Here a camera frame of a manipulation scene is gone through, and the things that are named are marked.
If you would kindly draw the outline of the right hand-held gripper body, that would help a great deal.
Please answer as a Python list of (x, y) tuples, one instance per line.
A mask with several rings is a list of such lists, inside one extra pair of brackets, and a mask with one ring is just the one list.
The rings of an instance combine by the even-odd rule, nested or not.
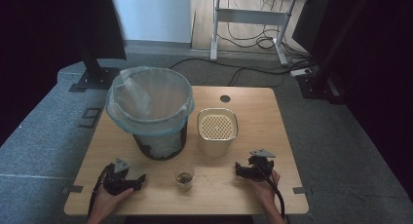
[(250, 151), (251, 156), (248, 158), (249, 168), (241, 167), (241, 177), (255, 181), (269, 179), (273, 174), (274, 162), (269, 158), (275, 158), (275, 155), (265, 149)]

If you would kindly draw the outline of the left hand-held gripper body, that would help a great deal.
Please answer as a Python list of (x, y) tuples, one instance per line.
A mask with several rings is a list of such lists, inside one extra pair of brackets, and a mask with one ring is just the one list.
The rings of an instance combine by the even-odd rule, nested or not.
[(127, 180), (131, 165), (119, 158), (111, 163), (104, 174), (103, 187), (111, 195), (117, 196), (133, 187), (134, 182)]

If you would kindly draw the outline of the person's right hand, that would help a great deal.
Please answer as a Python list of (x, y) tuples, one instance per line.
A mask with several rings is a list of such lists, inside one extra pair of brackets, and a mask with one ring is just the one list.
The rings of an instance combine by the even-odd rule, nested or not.
[(258, 182), (251, 179), (247, 179), (245, 182), (249, 185), (249, 187), (257, 197), (259, 203), (262, 204), (262, 206), (265, 209), (271, 209), (276, 207), (276, 194), (267, 181)]

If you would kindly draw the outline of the person's left hand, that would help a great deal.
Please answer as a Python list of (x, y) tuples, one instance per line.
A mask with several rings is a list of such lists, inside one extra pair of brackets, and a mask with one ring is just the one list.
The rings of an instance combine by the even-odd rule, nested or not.
[(132, 194), (133, 189), (128, 189), (117, 196), (113, 196), (100, 185), (95, 193), (94, 205), (90, 216), (98, 213), (109, 216), (123, 200)]

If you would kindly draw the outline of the cream plastic bucket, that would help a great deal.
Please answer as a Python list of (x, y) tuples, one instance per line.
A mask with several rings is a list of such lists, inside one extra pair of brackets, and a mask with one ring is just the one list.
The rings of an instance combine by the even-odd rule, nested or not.
[[(209, 139), (204, 139), (200, 135), (200, 129), (201, 129), (201, 121), (204, 117), (208, 115), (222, 115), (225, 117), (229, 117), (232, 124), (233, 124), (233, 136), (230, 139), (227, 140), (209, 140)], [(198, 136), (199, 136), (199, 141), (198, 141), (198, 146), (200, 150), (208, 157), (212, 158), (220, 158), (225, 156), (231, 148), (232, 141), (238, 136), (239, 133), (239, 127), (238, 127), (238, 120), (236, 115), (234, 114), (233, 111), (227, 108), (206, 108), (203, 109), (197, 118), (197, 128), (198, 128)]]

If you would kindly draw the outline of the black mesh trash bin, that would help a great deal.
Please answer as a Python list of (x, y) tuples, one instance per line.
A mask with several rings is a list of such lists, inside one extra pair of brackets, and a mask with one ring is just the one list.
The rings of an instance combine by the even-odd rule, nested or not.
[(140, 151), (149, 159), (165, 161), (176, 157), (187, 140), (186, 119), (181, 121), (152, 121), (137, 124), (133, 138)]

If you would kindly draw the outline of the clear glass cup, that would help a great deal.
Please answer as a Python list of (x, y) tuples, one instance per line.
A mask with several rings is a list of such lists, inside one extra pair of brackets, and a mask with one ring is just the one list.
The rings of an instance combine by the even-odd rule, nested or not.
[(191, 189), (195, 179), (194, 167), (191, 164), (178, 165), (173, 172), (173, 178), (179, 189)]

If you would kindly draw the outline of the wet tea leaves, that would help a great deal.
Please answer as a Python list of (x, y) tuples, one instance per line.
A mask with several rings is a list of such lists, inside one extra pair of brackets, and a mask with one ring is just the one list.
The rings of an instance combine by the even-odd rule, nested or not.
[(193, 176), (190, 173), (182, 172), (177, 175), (176, 181), (180, 184), (188, 184), (193, 180)]

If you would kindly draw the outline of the cream perforated strainer insert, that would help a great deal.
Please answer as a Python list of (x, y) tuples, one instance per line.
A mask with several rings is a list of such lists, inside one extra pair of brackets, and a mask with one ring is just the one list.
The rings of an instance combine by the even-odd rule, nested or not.
[(208, 115), (201, 121), (200, 135), (209, 140), (227, 140), (233, 136), (233, 124), (229, 117)]

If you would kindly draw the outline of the translucent plastic bin liner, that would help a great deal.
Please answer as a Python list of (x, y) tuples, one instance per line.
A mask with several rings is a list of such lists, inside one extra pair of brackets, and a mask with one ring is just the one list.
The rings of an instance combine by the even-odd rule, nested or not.
[(195, 109), (192, 86), (180, 73), (139, 66), (122, 70), (106, 97), (106, 112), (122, 130), (144, 136), (180, 131)]

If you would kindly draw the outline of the black metal stand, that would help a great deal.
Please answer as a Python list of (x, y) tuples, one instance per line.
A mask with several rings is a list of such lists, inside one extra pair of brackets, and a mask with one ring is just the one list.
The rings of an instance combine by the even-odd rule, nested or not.
[(77, 45), (86, 71), (79, 81), (70, 87), (69, 91), (71, 93), (83, 93), (88, 89), (108, 90), (114, 78), (119, 74), (119, 69), (101, 67), (95, 55), (90, 52), (89, 48), (82, 41), (78, 40)]
[(311, 56), (317, 72), (297, 77), (304, 98), (343, 102), (340, 89), (333, 80), (333, 63), (367, 1), (329, 0)]

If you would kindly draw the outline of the white power strip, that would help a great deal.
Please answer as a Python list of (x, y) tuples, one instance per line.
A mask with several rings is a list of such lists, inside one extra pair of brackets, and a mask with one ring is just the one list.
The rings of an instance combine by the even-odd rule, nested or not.
[(290, 71), (290, 76), (296, 77), (296, 76), (302, 76), (302, 75), (310, 75), (312, 73), (313, 71), (310, 68), (301, 68), (301, 69)]

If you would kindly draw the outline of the black curtain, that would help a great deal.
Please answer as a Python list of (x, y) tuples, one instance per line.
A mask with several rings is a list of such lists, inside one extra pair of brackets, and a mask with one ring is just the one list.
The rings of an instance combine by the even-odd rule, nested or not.
[(413, 201), (413, 0), (368, 0), (333, 80)]
[(0, 146), (87, 56), (126, 57), (112, 0), (0, 0)]

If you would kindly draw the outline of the white-framed desk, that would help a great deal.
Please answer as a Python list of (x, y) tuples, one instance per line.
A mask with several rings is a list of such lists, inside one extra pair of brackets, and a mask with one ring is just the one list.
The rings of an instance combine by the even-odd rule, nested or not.
[(292, 11), (294, 9), (296, 0), (290, 0), (289, 8), (286, 12), (265, 12), (265, 11), (253, 11), (253, 10), (238, 10), (232, 8), (221, 8), (220, 0), (215, 1), (214, 6), (214, 19), (213, 19), (213, 31), (210, 44), (210, 56), (211, 60), (217, 60), (218, 52), (218, 24), (220, 22), (233, 22), (244, 24), (265, 24), (265, 25), (277, 25), (281, 28), (281, 31), (276, 39), (273, 40), (274, 48), (277, 51), (279, 61), (282, 66), (287, 66), (288, 62), (285, 57), (285, 53), (282, 47), (282, 39), (284, 33), (288, 27)]

